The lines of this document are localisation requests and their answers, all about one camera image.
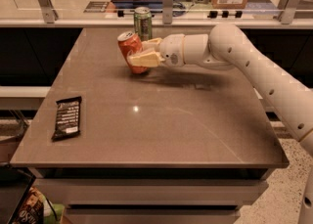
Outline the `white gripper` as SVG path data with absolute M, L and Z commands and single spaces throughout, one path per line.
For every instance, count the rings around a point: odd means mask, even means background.
M 182 67 L 185 64 L 184 37 L 184 34 L 171 34 L 163 39 L 143 41 L 142 49 L 145 51 L 129 55 L 127 61 L 133 67 L 158 67 L 163 62 L 169 67 Z

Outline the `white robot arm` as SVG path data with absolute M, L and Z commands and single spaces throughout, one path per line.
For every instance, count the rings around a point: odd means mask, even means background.
M 126 56 L 134 67 L 182 67 L 207 69 L 235 67 L 301 148 L 313 156 L 313 91 L 258 51 L 235 25 L 216 25 L 208 34 L 171 34 L 143 43 L 139 52 Z

